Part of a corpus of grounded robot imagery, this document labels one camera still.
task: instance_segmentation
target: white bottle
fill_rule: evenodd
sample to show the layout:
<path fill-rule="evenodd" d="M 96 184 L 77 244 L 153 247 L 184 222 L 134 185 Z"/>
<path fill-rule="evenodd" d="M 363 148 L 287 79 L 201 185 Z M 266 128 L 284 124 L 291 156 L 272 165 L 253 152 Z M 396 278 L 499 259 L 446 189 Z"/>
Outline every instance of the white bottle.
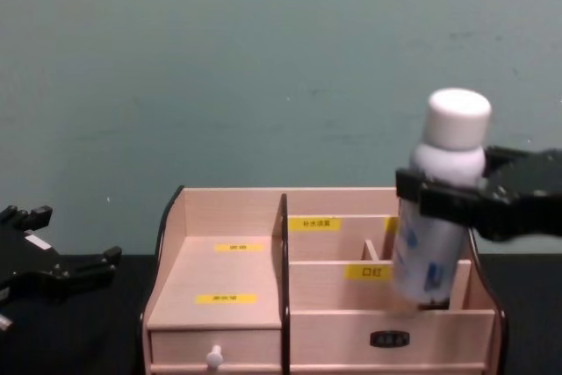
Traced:
<path fill-rule="evenodd" d="M 479 93 L 462 89 L 436 91 L 421 143 L 410 167 L 455 186 L 474 186 L 485 168 L 481 144 L 492 107 Z M 400 201 L 399 231 L 393 252 L 394 288 L 420 304 L 444 302 L 468 238 L 468 228 L 422 217 L 418 205 Z"/>

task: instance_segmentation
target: yellow sticker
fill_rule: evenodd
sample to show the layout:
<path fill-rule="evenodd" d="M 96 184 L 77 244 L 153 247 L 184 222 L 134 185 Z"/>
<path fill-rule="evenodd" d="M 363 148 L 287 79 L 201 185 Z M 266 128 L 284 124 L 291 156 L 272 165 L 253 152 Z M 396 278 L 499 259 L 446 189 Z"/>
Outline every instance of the yellow sticker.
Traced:
<path fill-rule="evenodd" d="M 345 278 L 348 280 L 386 281 L 393 276 L 390 265 L 369 265 L 366 263 L 349 263 L 345 266 Z"/>
<path fill-rule="evenodd" d="M 219 305 L 230 303 L 256 303 L 255 294 L 198 294 L 195 303 L 198 305 Z"/>
<path fill-rule="evenodd" d="M 235 251 L 259 251 L 263 249 L 261 243 L 223 243 L 220 245 L 214 245 L 215 252 L 235 252 Z"/>
<path fill-rule="evenodd" d="M 342 226 L 342 219 L 335 217 L 291 217 L 289 230 L 299 232 L 337 231 Z"/>
<path fill-rule="evenodd" d="M 385 217 L 384 224 L 386 234 L 395 234 L 398 228 L 398 217 Z"/>

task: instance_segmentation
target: wooden desk organizer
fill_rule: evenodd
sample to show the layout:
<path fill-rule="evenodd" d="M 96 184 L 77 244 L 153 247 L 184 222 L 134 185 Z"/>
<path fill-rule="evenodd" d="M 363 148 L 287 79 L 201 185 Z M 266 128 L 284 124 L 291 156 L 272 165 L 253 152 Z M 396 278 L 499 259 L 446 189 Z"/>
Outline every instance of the wooden desk organizer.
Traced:
<path fill-rule="evenodd" d="M 180 188 L 140 318 L 145 373 L 214 372 L 213 346 L 225 373 L 501 373 L 505 317 L 473 236 L 449 308 L 419 310 L 391 286 L 397 209 L 394 189 Z M 381 347 L 389 330 L 409 344 Z"/>

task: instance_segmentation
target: table surface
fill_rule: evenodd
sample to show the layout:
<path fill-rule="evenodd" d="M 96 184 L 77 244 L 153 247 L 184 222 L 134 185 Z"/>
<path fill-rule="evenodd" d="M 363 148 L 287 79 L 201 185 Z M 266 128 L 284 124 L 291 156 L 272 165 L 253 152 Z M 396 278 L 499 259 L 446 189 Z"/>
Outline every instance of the table surface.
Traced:
<path fill-rule="evenodd" d="M 562 373 L 562 256 L 481 260 L 509 318 L 506 375 Z M 124 256 L 110 289 L 59 306 L 24 302 L 4 308 L 17 325 L 0 336 L 0 374 L 135 373 L 137 320 L 154 270 L 151 256 Z"/>

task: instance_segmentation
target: teal wall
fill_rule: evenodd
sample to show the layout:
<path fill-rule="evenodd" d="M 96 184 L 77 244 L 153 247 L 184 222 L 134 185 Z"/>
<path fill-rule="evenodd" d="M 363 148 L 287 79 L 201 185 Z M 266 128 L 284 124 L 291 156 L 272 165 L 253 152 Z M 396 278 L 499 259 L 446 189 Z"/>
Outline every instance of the teal wall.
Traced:
<path fill-rule="evenodd" d="M 490 142 L 560 147 L 560 5 L 0 0 L 2 204 L 53 206 L 62 252 L 148 253 L 180 184 L 391 185 L 451 85 Z"/>

